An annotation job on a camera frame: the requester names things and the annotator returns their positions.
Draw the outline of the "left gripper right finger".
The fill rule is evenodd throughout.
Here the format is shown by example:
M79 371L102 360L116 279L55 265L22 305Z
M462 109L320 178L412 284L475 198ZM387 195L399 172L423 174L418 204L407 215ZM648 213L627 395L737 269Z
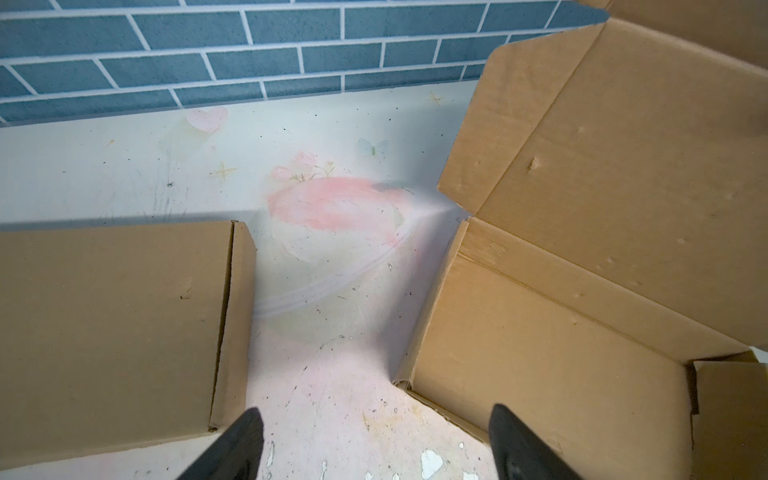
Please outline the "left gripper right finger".
M582 479L503 404L492 409L488 436L501 480Z

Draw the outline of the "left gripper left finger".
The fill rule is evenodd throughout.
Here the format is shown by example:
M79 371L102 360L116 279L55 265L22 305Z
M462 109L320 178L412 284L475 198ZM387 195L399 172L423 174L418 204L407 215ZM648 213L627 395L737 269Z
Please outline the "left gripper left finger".
M264 423L258 408L240 415L178 480L254 480L264 449Z

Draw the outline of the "brown cardboard box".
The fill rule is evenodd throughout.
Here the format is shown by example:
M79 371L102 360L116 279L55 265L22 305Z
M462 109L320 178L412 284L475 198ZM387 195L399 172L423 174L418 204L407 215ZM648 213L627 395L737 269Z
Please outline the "brown cardboard box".
M255 263L234 220L3 233L2 468L233 424Z

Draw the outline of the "cardboard stack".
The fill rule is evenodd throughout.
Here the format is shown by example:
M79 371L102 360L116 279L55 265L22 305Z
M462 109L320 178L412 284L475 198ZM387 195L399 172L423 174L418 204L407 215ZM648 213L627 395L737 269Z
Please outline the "cardboard stack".
M767 5L597 9L487 60L395 384L489 446L505 405L582 479L763 479Z

